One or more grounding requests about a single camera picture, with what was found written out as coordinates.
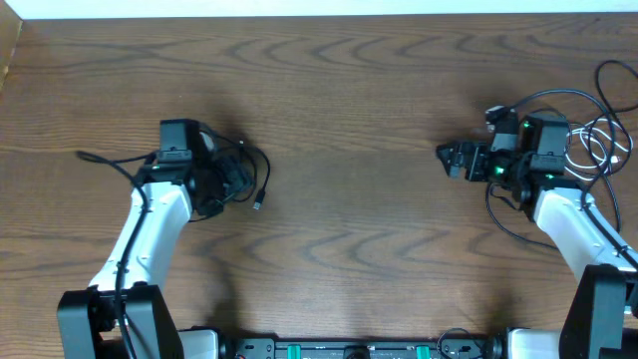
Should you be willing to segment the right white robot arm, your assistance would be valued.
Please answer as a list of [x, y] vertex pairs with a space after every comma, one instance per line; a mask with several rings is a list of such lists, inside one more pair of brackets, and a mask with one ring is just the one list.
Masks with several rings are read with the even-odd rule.
[[578, 287], [559, 331], [507, 329], [482, 349], [485, 358], [634, 358], [637, 333], [625, 328], [637, 313], [637, 253], [602, 216], [584, 184], [565, 176], [570, 125], [561, 116], [492, 115], [490, 142], [439, 145], [446, 174], [510, 191], [554, 243]]

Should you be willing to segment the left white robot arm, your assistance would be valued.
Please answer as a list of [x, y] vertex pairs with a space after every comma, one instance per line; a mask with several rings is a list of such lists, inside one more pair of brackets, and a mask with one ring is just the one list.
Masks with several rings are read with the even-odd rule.
[[178, 329], [163, 298], [171, 259], [189, 223], [221, 214], [253, 189], [248, 147], [191, 119], [164, 120], [159, 148], [135, 174], [121, 160], [87, 152], [132, 185], [126, 223], [87, 288], [62, 295], [57, 320], [67, 358], [232, 358], [231, 340], [209, 327]]

